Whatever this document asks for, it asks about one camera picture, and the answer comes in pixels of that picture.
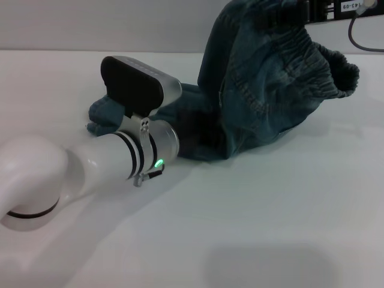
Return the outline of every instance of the cable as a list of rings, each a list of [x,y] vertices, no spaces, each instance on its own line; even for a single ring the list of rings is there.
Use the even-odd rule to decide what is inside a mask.
[[[361,6],[361,7],[356,11],[356,14],[354,15],[354,17],[352,18],[351,22],[349,23],[349,28],[348,28],[348,38],[349,38],[349,41],[350,41],[355,47],[357,47],[357,48],[360,49],[360,50],[368,51],[368,52],[380,52],[380,53],[384,53],[384,49],[367,48],[367,47],[361,46],[361,45],[359,45],[358,43],[356,43],[356,41],[355,41],[355,40],[353,39],[353,37],[352,37],[352,28],[353,28],[353,24],[354,24],[354,22],[356,21],[356,19],[357,19],[361,14],[363,14],[367,9],[369,9],[369,8],[374,8],[376,5],[377,5],[377,0],[376,0],[376,1],[365,0],[364,5]]]

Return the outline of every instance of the green led light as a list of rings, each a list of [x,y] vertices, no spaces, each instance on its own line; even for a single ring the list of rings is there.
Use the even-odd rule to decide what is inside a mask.
[[[156,162],[156,164],[155,164],[155,168],[157,168],[157,167],[163,165],[163,163],[164,163],[163,159],[158,160],[158,161]]]

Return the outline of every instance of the denim pants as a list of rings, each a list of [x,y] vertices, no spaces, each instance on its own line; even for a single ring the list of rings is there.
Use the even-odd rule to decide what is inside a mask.
[[[152,116],[175,128],[179,156],[222,160],[267,145],[323,100],[355,91],[357,66],[312,42],[303,26],[256,25],[267,11],[293,5],[296,0],[233,0],[225,6],[206,45],[198,86],[183,84],[182,96]]]

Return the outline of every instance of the wall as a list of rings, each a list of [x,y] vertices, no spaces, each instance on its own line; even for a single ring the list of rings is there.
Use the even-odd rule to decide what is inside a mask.
[[[229,0],[0,0],[0,49],[202,52]],[[314,41],[363,53],[349,21],[310,25]],[[359,19],[356,40],[384,48],[384,17]]]

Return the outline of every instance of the black stripe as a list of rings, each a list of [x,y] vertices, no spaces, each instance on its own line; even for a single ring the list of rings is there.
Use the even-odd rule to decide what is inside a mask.
[[[136,171],[136,167],[137,167],[136,153],[135,153],[135,151],[133,149],[133,146],[132,146],[131,142],[126,137],[124,137],[124,135],[122,135],[120,133],[116,133],[116,132],[114,133],[114,135],[119,136],[125,142],[125,144],[128,146],[128,149],[131,152],[131,155],[132,155],[132,171],[131,171],[131,175],[128,177],[128,179],[130,179],[133,176],[134,172]]]
[[[151,170],[153,167],[155,167],[155,164],[157,162],[157,147],[152,135],[149,135],[149,141],[151,141],[152,150],[154,152],[154,161],[152,162],[151,168],[148,169],[148,170]]]
[[[9,216],[12,216],[12,217],[15,217],[15,218],[20,218],[20,219],[33,219],[33,218],[39,218],[39,217],[42,217],[44,215],[47,215],[49,212],[51,212],[52,210],[54,210],[54,208],[56,207],[56,205],[59,203],[59,200],[60,198],[57,200],[57,202],[49,209],[43,211],[43,212],[40,212],[40,213],[35,213],[35,214],[20,214],[20,213],[16,213],[16,212],[8,212],[7,215]]]
[[[140,158],[140,166],[139,166],[139,171],[137,171],[136,174],[140,174],[143,170],[143,167],[144,167],[144,152],[143,152],[143,148],[142,148],[142,145],[140,144],[140,142],[135,138],[135,136],[130,133],[129,131],[127,130],[121,130],[120,132],[123,132],[125,133],[126,135],[130,136],[131,139],[133,140],[133,142],[136,144],[136,147],[137,149],[139,150],[139,158]]]

